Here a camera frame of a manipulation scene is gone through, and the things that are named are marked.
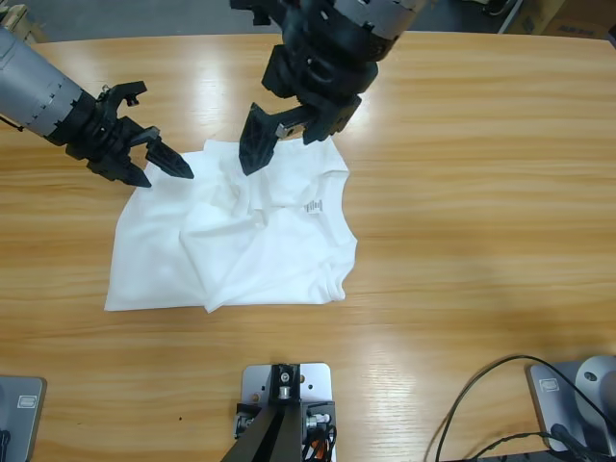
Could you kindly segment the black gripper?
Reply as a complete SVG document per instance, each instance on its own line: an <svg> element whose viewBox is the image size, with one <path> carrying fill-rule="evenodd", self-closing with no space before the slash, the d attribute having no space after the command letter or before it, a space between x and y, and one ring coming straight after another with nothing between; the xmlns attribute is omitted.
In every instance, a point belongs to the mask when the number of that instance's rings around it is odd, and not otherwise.
<svg viewBox="0 0 616 462"><path fill-rule="evenodd" d="M137 105L138 96L144 92L143 81L115 85L102 90L98 97L84 91L70 103L67 116L56 122L55 130L45 138L64 146L65 153L74 159L85 160L93 173L128 186L151 187L143 170L130 159L131 149L140 144L146 146L145 159L162 172L193 179L190 165L162 141L157 128L143 128L133 119L117 115L121 103Z"/></svg>
<svg viewBox="0 0 616 462"><path fill-rule="evenodd" d="M280 27L262 85L304 106L268 114L252 103L239 144L246 176L266 167L279 140L303 130L303 143L342 132L375 79L377 63L400 37L399 1L232 1L253 24Z"/></svg>

